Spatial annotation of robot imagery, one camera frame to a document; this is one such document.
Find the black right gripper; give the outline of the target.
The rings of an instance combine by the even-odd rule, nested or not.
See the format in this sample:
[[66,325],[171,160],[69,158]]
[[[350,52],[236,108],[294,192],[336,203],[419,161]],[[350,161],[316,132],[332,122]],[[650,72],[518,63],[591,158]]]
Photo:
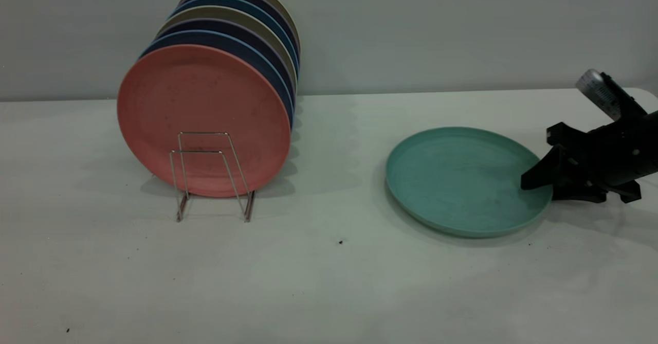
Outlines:
[[522,190],[553,187],[553,201],[604,203],[607,192],[623,203],[642,198],[639,178],[649,175],[649,118],[607,124],[589,132],[558,123],[547,129],[552,149],[520,178]]

